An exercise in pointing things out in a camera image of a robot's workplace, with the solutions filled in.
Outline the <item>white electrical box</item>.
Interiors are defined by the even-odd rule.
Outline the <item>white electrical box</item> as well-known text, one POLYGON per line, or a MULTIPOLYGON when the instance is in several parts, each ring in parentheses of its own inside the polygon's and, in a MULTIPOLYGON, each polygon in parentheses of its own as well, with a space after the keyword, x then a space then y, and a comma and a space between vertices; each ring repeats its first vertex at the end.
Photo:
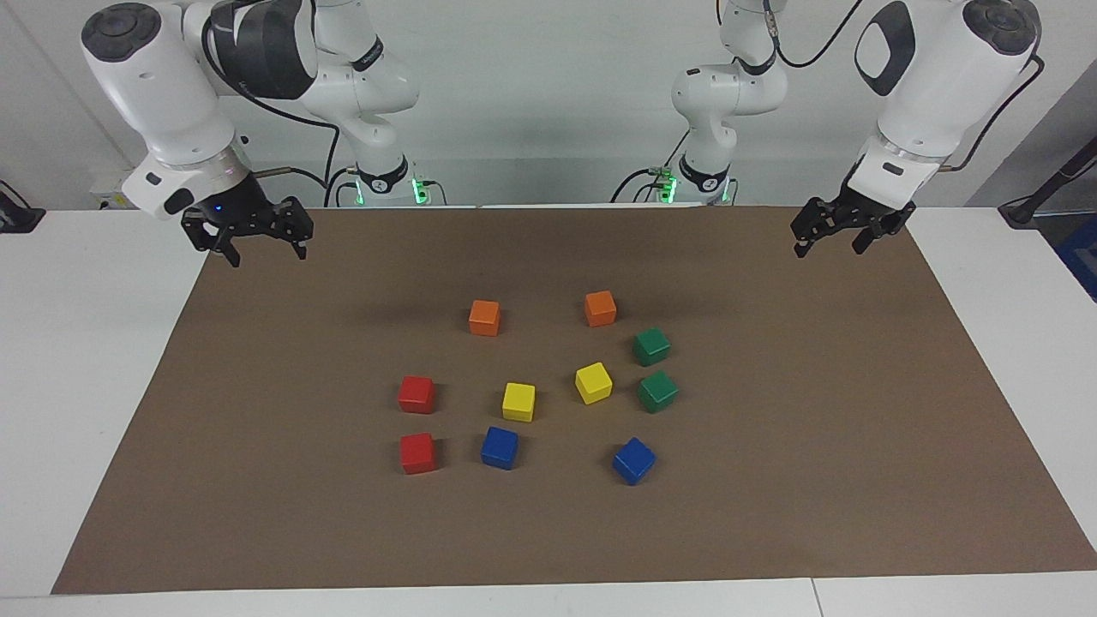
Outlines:
POLYGON ((133 170, 132 165, 123 165, 123 167, 92 168, 89 171, 87 191, 93 197, 99 210, 138 210, 137 204, 123 191, 124 181, 129 179, 133 170))

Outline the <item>blue crate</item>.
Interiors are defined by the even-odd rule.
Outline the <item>blue crate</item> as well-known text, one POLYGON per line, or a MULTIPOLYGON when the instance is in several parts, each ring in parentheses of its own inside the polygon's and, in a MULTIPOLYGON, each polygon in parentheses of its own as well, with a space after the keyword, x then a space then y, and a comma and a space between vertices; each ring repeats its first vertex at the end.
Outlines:
POLYGON ((1086 216, 1065 239, 1053 245, 1058 258, 1097 303, 1097 214, 1086 216))

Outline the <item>blue wooden cube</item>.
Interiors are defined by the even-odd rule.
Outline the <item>blue wooden cube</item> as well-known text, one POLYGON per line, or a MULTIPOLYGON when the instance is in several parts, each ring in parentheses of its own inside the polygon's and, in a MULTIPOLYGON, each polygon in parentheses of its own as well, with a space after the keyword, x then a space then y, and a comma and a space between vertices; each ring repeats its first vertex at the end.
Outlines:
POLYGON ((519 435, 501 427, 489 427, 479 450, 483 464, 510 471, 519 451, 519 435))
POLYGON ((627 487, 635 487, 647 476, 658 460, 657 455, 638 437, 627 439, 612 459, 612 469, 627 487))

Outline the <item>yellow wooden cube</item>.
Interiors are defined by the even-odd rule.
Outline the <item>yellow wooden cube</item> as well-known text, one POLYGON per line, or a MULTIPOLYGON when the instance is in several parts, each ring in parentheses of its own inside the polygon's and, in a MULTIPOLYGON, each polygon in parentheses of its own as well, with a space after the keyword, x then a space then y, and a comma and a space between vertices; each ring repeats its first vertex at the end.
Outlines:
POLYGON ((504 391, 501 414, 510 422, 532 422, 536 410, 536 388, 532 384, 508 382, 504 391))
POLYGON ((614 391, 614 380, 608 374, 604 363, 600 361, 579 368, 575 372, 573 383, 586 405, 603 401, 614 391))

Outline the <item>black stand pole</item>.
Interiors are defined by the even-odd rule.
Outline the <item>black stand pole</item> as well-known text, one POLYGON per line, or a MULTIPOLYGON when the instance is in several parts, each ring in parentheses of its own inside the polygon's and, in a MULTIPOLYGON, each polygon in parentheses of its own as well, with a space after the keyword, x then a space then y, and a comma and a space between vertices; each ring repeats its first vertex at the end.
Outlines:
POLYGON ((998 213, 1011 228, 1034 228, 1032 218, 1039 207, 1042 207, 1061 188, 1081 179, 1094 165, 1097 165, 1097 135, 1082 146, 1081 152, 1074 153, 1072 158, 1058 168, 1058 172, 1050 176, 1034 192, 1004 203, 998 207, 998 213))

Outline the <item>red wooden cube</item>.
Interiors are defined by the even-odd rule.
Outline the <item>red wooden cube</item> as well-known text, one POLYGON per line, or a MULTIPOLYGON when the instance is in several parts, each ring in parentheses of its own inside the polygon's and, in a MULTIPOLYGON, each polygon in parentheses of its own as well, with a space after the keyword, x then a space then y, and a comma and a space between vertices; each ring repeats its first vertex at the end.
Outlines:
POLYGON ((436 411, 436 383, 428 375, 404 375, 397 405, 405 413, 432 414, 436 411))
POLYGON ((438 469, 432 434, 408 434, 399 439, 399 461, 405 474, 422 474, 438 469))

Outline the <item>black clamp base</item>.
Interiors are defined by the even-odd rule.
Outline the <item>black clamp base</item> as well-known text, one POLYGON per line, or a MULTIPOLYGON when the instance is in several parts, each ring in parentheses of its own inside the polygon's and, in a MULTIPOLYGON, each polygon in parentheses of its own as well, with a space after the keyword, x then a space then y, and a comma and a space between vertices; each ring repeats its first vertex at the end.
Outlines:
POLYGON ((0 234, 31 233, 45 214, 44 207, 32 207, 15 188, 0 179, 0 234))

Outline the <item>green wooden cube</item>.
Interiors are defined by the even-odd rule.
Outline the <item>green wooden cube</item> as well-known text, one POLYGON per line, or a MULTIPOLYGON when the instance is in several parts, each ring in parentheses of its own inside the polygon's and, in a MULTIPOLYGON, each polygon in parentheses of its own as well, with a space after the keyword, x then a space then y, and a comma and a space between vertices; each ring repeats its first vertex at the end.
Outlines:
POLYGON ((645 375, 638 382, 636 393, 638 394, 638 402, 646 410, 646 413, 656 414, 661 410, 667 410, 672 404, 679 395, 680 389, 670 375, 659 370, 654 372, 654 374, 645 375))
POLYGON ((636 333, 633 340, 633 355, 638 364, 654 366, 665 360, 671 351, 671 343, 665 332, 652 327, 636 333))

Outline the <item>brown table mat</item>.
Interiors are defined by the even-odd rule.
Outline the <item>brown table mat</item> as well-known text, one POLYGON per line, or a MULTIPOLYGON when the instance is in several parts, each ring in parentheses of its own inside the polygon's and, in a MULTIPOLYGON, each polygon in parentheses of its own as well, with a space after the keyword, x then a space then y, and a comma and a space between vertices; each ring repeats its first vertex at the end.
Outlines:
POLYGON ((785 207, 314 211, 205 262, 57 594, 1097 570, 911 235, 785 207), (590 327, 586 294, 614 294, 590 327), (470 332, 477 298, 496 337, 470 332), (661 328, 665 360, 638 364, 661 328), (603 362, 608 399, 575 372, 603 362), (646 413, 638 382, 680 393, 646 413), (405 413, 404 375, 436 383, 405 413), (506 383, 532 422, 506 420, 506 383), (489 427, 519 435, 483 464, 489 427), (429 433, 438 469, 405 474, 429 433), (638 437, 657 455, 627 485, 638 437))

